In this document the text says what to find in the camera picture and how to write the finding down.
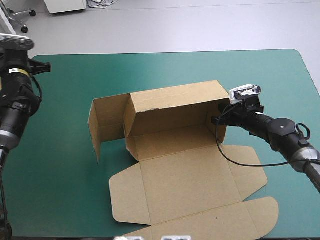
cardboard box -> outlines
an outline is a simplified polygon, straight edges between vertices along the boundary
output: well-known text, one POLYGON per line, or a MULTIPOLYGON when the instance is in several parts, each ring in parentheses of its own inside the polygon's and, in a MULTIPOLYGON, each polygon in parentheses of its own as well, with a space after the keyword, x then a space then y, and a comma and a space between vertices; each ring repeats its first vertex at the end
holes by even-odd
MULTIPOLYGON (((229 163, 215 141, 212 116, 229 103, 218 81, 95 99, 89 129, 98 159, 105 141, 125 138, 139 162, 110 179, 113 217, 151 225, 131 236, 159 240, 259 239, 278 220, 272 197, 243 202, 267 184, 262 168, 229 163)), ((226 127, 218 129, 223 141, 226 127)), ((259 164, 251 147, 223 146, 232 159, 259 164)))

gray floor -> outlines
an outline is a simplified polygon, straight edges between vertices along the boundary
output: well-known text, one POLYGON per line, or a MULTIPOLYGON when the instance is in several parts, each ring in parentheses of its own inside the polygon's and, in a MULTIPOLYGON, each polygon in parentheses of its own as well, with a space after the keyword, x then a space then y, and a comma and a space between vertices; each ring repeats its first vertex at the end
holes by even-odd
POLYGON ((37 11, 23 18, 31 56, 295 49, 320 90, 320 0, 119 0, 60 15, 42 0, 8 4, 37 11))

green table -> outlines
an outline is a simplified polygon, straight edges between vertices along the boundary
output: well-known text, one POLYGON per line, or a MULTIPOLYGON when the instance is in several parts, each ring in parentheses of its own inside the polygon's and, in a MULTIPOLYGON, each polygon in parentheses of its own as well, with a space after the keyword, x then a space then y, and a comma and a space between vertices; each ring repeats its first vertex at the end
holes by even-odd
MULTIPOLYGON (((112 217, 109 178, 136 163, 123 139, 102 144, 97 165, 87 126, 94 98, 219 80, 225 89, 262 87, 265 113, 307 124, 320 149, 319 94, 295 50, 153 54, 48 55, 52 72, 39 75, 43 102, 4 171, 15 236, 110 237, 141 228, 112 217)), ((240 128, 226 144, 253 146, 263 164, 279 153, 240 128)), ((279 220, 268 237, 319 237, 320 194, 290 166, 266 168, 268 184, 250 199, 273 196, 279 220)))

black cable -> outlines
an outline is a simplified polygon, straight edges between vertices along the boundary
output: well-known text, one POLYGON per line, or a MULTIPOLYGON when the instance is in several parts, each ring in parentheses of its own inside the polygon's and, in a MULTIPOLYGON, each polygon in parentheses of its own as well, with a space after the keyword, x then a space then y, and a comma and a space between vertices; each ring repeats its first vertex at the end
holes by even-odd
POLYGON ((6 197, 5 197, 5 188, 4 188, 4 181, 2 177, 3 166, 0 165, 0 191, 1 191, 1 198, 2 198, 2 206, 3 206, 3 216, 4 216, 4 239, 8 240, 8 215, 7 215, 7 204, 6 204, 6 197))
POLYGON ((239 166, 243 166, 243 167, 253 167, 253 168, 263 168, 263 167, 276 167, 276 166, 283 166, 283 165, 287 165, 287 164, 291 164, 291 163, 297 163, 297 162, 308 162, 308 163, 312 163, 312 164, 318 164, 320 165, 320 161, 314 161, 314 160, 307 160, 307 159, 298 159, 298 160, 293 160, 293 161, 285 161, 285 162, 281 162, 281 163, 272 163, 272 164, 244 164, 244 163, 239 163, 236 161, 231 160, 230 158, 228 158, 225 153, 222 151, 221 146, 220 146, 220 141, 218 138, 218 127, 219 127, 219 121, 220 119, 225 116, 227 113, 231 112, 233 109, 235 109, 236 107, 238 107, 238 105, 227 105, 224 110, 222 111, 220 117, 217 119, 216 122, 216 128, 215 128, 215 141, 216 141, 216 145, 220 151, 220 153, 222 154, 222 156, 228 160, 229 162, 239 165, 239 166))
POLYGON ((38 81, 36 80, 36 78, 34 76, 31 76, 31 79, 33 80, 34 84, 36 85, 36 88, 39 91, 39 98, 42 101, 42 89, 41 89, 41 86, 40 86, 40 84, 38 83, 38 81))

cardboard tab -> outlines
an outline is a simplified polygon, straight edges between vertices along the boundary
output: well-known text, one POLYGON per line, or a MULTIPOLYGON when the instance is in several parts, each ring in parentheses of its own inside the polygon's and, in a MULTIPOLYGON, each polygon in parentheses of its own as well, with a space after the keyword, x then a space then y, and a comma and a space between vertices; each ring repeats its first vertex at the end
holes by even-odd
POLYGON ((150 225, 150 216, 141 168, 136 164, 109 181, 112 214, 118 222, 150 225))

